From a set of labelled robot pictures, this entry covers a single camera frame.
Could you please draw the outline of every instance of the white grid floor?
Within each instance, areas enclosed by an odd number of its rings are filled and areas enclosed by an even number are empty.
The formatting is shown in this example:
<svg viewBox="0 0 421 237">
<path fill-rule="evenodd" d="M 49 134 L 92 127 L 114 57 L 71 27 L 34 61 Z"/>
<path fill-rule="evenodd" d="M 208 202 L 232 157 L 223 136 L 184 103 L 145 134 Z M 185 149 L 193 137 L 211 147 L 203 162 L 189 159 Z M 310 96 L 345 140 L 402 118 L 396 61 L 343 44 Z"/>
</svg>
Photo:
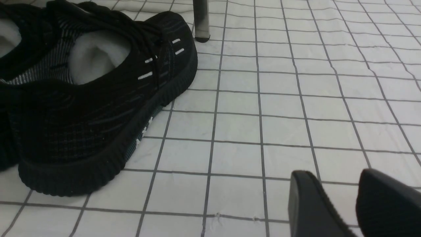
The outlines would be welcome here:
<svg viewBox="0 0 421 237">
<path fill-rule="evenodd" d="M 193 26 L 192 0 L 95 2 L 136 20 L 172 10 Z M 209 5 L 195 81 L 125 170 L 75 198 L 1 173 L 1 237 L 287 237 L 296 169 L 322 181 L 361 236 L 362 169 L 421 189 L 421 0 Z"/>
</svg>

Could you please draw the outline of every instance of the black sneaker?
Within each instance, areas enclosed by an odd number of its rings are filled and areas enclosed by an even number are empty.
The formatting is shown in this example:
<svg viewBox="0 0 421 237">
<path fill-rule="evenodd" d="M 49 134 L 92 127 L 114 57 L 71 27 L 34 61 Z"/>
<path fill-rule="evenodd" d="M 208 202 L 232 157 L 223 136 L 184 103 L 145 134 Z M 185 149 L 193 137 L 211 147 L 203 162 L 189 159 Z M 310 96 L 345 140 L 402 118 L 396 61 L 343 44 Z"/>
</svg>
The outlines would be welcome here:
<svg viewBox="0 0 421 237">
<path fill-rule="evenodd" d="M 196 48 L 172 12 L 135 22 L 64 0 L 44 11 L 59 29 L 57 46 L 2 85 L 19 101 L 10 112 L 19 175 L 41 193 L 87 194 L 124 168 L 152 117 L 192 83 Z"/>
<path fill-rule="evenodd" d="M 39 20 L 40 9 L 27 4 L 0 3 L 0 81 L 18 77 L 40 60 L 54 43 Z M 0 98 L 0 171 L 19 161 L 4 102 Z"/>
</svg>

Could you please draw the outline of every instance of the black shoelace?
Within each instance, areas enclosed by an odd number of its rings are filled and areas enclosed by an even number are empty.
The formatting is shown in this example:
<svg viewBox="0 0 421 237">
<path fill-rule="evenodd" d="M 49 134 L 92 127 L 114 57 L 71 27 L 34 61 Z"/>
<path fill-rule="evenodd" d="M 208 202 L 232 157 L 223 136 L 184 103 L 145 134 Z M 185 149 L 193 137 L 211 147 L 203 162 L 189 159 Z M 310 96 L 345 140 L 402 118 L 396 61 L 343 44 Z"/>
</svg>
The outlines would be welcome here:
<svg viewBox="0 0 421 237">
<path fill-rule="evenodd" d="M 130 17 L 119 11 L 112 11 L 104 6 L 99 6 L 93 2 L 84 2 L 77 4 L 81 9 L 92 13 L 96 17 L 99 17 L 100 20 L 105 21 L 114 26 L 120 27 L 121 24 L 129 26 L 128 29 L 134 35 L 137 43 L 139 44 L 139 49 L 150 54 L 152 58 L 152 75 L 157 83 L 157 88 L 159 89 L 159 75 L 160 75 L 160 66 L 157 61 L 157 54 L 154 52 L 154 43 L 147 36 L 147 32 L 154 34 L 159 37 L 160 43 L 167 42 L 165 34 L 162 29 L 156 25 L 150 24 L 148 22 L 135 22 Z"/>
</svg>

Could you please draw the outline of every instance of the shoe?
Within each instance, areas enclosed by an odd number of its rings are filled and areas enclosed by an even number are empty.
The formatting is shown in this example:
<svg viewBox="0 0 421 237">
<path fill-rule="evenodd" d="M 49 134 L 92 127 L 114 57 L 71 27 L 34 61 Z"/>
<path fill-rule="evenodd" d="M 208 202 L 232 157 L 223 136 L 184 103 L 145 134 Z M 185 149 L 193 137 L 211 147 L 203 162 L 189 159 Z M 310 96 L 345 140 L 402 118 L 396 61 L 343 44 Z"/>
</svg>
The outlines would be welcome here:
<svg viewBox="0 0 421 237">
<path fill-rule="evenodd" d="M 46 22 L 37 21 L 40 9 L 27 4 L 0 3 L 0 81 L 16 78 L 33 64 L 52 45 L 51 38 L 40 29 L 48 29 Z M 0 104 L 0 171 L 19 161 L 7 110 Z"/>
<path fill-rule="evenodd" d="M 43 11 L 57 45 L 29 70 L 37 74 L 0 86 L 19 104 L 9 117 L 22 147 L 19 176 L 44 194 L 88 194 L 124 168 L 153 117 L 189 87 L 197 52 L 176 13 L 135 22 L 64 0 Z"/>
</svg>

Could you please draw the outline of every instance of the chair leg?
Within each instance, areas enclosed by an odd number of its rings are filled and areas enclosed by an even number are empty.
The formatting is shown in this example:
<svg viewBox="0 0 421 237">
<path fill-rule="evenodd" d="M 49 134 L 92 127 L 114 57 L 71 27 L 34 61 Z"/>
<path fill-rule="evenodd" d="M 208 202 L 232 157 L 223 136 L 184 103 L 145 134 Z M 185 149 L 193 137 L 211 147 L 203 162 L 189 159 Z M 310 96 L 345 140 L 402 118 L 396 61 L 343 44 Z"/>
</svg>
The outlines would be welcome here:
<svg viewBox="0 0 421 237">
<path fill-rule="evenodd" d="M 196 40 L 204 43 L 209 40 L 209 3 L 208 0 L 193 0 L 193 10 L 195 15 Z"/>
</svg>

